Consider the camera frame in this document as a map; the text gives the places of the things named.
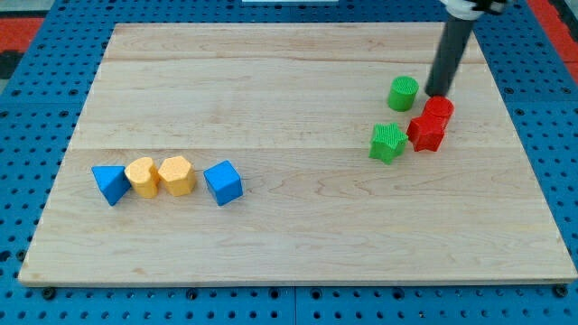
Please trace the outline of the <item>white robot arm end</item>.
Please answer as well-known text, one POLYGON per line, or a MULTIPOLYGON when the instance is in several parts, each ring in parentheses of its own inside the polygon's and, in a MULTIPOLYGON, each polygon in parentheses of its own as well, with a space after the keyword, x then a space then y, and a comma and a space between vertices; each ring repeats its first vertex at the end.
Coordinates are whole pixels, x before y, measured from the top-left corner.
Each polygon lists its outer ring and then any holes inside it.
POLYGON ((500 15, 510 0, 440 0, 448 14, 465 21, 478 20, 483 14, 500 15))

